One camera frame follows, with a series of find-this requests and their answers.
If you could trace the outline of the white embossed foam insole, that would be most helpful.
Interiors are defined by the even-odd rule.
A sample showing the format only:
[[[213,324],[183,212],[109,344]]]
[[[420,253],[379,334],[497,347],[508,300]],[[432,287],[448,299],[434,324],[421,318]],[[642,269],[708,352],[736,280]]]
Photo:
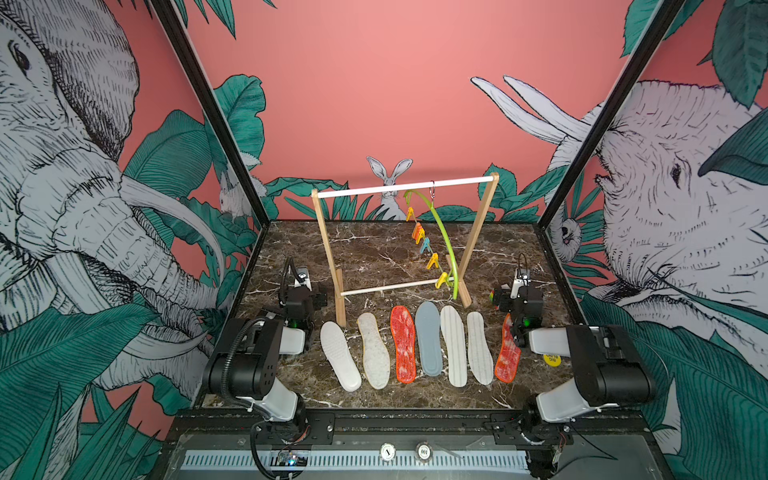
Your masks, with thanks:
[[[333,321],[325,322],[320,330],[320,343],[341,387],[347,392],[358,390],[362,378],[341,327]]]

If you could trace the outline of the orange-edged felt insole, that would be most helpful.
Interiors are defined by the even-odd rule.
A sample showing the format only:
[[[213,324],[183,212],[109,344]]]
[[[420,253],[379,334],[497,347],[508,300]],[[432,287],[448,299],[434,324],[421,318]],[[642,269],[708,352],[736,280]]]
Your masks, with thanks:
[[[513,326],[511,314],[507,313],[502,325],[501,349],[494,368],[495,377],[507,384],[515,380],[522,355],[521,349],[515,343]]]
[[[395,306],[390,314],[390,330],[395,345],[396,378],[410,384],[416,378],[415,324],[405,306]]]

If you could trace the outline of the white thin insole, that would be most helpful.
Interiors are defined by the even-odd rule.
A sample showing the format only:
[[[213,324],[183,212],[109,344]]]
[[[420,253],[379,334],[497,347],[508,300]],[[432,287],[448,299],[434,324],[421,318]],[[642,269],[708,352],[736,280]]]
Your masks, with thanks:
[[[481,313],[470,312],[467,316],[468,361],[478,383],[490,385],[494,378],[494,363],[485,336],[485,322]]]

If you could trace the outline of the white striped fabric insole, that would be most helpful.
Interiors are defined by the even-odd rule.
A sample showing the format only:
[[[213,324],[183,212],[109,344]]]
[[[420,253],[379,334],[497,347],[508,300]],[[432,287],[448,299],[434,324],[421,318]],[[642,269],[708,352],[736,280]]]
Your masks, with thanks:
[[[461,316],[453,306],[441,309],[440,326],[447,349],[449,382],[454,387],[464,387],[467,384],[466,334]]]

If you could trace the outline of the yellow-edged felt insole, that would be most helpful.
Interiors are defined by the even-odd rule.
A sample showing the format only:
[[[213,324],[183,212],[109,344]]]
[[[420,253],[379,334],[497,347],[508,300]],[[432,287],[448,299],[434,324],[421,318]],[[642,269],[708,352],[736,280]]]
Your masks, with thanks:
[[[391,363],[376,317],[372,313],[363,313],[358,317],[357,325],[363,342],[365,376],[373,389],[382,390],[389,383]]]

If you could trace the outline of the grey bubbled foam insole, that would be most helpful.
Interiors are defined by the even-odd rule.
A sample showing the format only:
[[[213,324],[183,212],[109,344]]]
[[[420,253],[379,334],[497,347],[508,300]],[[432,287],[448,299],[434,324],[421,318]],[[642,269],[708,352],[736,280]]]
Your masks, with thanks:
[[[416,311],[415,328],[420,354],[420,363],[425,375],[438,376],[443,369],[440,345],[440,315],[437,306],[422,302]]]

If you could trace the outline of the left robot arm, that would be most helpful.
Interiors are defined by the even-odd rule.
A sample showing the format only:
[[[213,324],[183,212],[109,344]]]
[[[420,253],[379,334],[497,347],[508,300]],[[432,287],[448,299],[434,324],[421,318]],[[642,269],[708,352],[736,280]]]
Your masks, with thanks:
[[[226,407],[257,414],[257,433],[276,435],[286,445],[309,435],[305,402],[278,378],[283,356],[307,352],[314,314],[327,305],[327,292],[314,288],[309,271],[291,256],[283,263],[278,300],[253,318],[226,322],[202,377],[202,392],[223,400]]]

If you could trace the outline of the yellow clothespin at hanger end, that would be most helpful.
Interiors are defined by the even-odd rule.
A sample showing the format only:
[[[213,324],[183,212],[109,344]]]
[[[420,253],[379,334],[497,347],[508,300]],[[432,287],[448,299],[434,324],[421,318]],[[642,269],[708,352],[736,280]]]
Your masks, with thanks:
[[[445,285],[448,282],[449,279],[450,279],[449,273],[443,271],[435,283],[435,288],[440,289],[443,285]]]

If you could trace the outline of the yellow round sticker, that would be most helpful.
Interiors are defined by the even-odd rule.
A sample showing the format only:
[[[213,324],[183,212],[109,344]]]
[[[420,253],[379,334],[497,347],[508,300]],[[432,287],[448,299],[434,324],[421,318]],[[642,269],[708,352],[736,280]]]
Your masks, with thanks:
[[[560,355],[545,354],[543,356],[543,360],[548,366],[553,368],[558,367],[562,364],[562,357]]]

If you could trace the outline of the light blue clothespin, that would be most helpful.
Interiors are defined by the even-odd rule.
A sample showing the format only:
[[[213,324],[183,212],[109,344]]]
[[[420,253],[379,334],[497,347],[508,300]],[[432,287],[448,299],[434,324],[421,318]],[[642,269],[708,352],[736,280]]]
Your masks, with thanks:
[[[422,240],[420,250],[419,250],[420,254],[424,254],[425,252],[432,252],[431,246],[430,246],[430,240],[427,237],[425,237]]]

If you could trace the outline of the white perforated vent strip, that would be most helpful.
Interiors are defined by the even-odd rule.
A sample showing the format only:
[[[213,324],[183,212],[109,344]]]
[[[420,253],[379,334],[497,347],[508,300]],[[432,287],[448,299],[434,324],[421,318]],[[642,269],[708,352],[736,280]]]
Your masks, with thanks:
[[[488,471],[502,473],[527,473],[526,454],[523,451],[475,451],[451,454],[435,451],[428,461],[423,461],[414,451],[399,451],[393,459],[386,460],[376,451],[363,450],[315,450],[296,454],[293,464],[276,462],[272,452],[262,452],[261,462],[272,472],[290,469],[307,471]],[[252,454],[235,450],[189,450],[181,463],[182,471],[255,471]]]

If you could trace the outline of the wooden hanger rack frame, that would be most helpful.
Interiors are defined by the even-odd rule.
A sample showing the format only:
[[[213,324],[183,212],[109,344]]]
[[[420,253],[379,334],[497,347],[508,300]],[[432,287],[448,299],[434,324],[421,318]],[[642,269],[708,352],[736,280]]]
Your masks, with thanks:
[[[485,223],[487,213],[491,206],[491,201],[493,200],[493,197],[496,193],[499,182],[500,182],[500,174],[497,172],[492,172],[490,175],[481,176],[481,177],[416,182],[416,183],[407,183],[403,185],[392,185],[392,186],[382,186],[382,187],[367,187],[367,188],[333,190],[333,191],[323,191],[323,192],[319,192],[317,189],[313,189],[311,191],[310,198],[313,203],[314,212],[315,212],[316,220],[318,223],[319,231],[321,234],[322,244],[324,247],[324,252],[325,252],[328,266],[330,269],[330,275],[331,275],[333,292],[334,292],[335,321],[337,325],[342,328],[345,328],[347,326],[346,307],[345,307],[345,298],[347,296],[354,296],[354,295],[374,293],[374,292],[383,292],[383,291],[389,291],[389,290],[399,290],[399,289],[405,289],[405,288],[416,287],[416,286],[424,286],[429,284],[430,282],[436,283],[437,280],[430,279],[430,280],[422,280],[422,281],[416,281],[416,282],[410,282],[410,283],[390,284],[390,285],[358,289],[358,290],[345,290],[343,287],[342,270],[340,267],[336,266],[334,261],[334,257],[333,257],[333,253],[330,245],[330,237],[328,234],[328,230],[325,223],[325,217],[323,215],[323,211],[321,207],[322,200],[330,199],[330,198],[350,197],[358,194],[384,193],[386,191],[393,191],[395,193],[403,192],[404,197],[406,198],[406,202],[410,201],[410,197],[412,195],[419,196],[422,199],[422,201],[425,203],[425,205],[429,208],[430,212],[432,213],[433,219],[435,223],[438,225],[441,235],[443,237],[444,243],[446,245],[449,261],[451,264],[449,278],[451,279],[451,282],[453,285],[452,299],[453,300],[459,299],[464,308],[469,308],[472,305],[472,298],[469,294],[465,276],[468,270],[472,253],[474,252],[474,248],[479,239],[479,234],[481,233],[482,226]],[[481,198],[479,210],[476,213],[469,238],[464,248],[464,253],[461,257],[461,261],[458,262],[456,259],[456,254],[452,247],[450,238],[447,235],[447,230],[445,228],[445,225],[442,222],[442,219],[440,218],[436,208],[434,207],[433,201],[425,197],[422,194],[422,190],[429,189],[430,191],[433,191],[439,187],[454,187],[454,186],[462,186],[462,185],[485,185],[485,189],[483,192],[483,196]]]

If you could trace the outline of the left black frame post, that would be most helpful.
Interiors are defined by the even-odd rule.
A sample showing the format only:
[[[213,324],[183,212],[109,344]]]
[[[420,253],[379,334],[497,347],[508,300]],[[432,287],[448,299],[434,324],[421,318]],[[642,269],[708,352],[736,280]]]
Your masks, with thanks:
[[[173,1],[165,0],[152,0],[150,4],[184,70],[187,80],[194,90],[218,143],[222,147],[229,165],[233,168],[235,176],[244,190],[246,198],[256,215],[258,226],[262,228],[268,227],[271,220],[253,186],[252,176],[245,167],[223,110],[186,32],[186,28],[182,24],[177,6]]]

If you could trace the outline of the black frame post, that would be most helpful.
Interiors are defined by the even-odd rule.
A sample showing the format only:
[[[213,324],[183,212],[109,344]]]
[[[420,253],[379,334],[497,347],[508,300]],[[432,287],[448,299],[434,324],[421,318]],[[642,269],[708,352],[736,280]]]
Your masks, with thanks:
[[[539,218],[536,229],[543,231],[555,218],[558,208],[566,197],[586,164],[593,157],[599,142],[606,134],[611,122],[622,109],[648,63],[662,43],[664,36],[684,5],[683,0],[660,1],[655,7],[643,33],[621,72],[615,86],[607,97],[586,139],[582,142],[574,160]]]
[[[229,165],[233,168],[235,176],[244,190],[246,198],[256,215],[258,226],[262,228],[268,227],[271,220],[253,186],[252,176],[245,167],[223,110],[186,32],[186,28],[182,24],[177,6],[173,1],[165,0],[152,0],[150,4],[184,70],[187,80],[194,90],[218,143],[222,147]]]

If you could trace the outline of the right black frame post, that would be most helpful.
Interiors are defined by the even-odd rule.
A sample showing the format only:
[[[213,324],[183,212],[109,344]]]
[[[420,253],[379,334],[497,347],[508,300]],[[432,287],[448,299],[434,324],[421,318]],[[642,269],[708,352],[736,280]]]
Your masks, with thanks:
[[[683,0],[660,1],[655,7],[643,33],[621,72],[615,86],[607,97],[586,139],[582,142],[574,160],[539,218],[536,229],[543,231],[555,218],[558,208],[566,197],[586,164],[593,157],[599,142],[606,134],[611,122],[622,109],[648,63],[662,43],[664,36],[684,5]]]

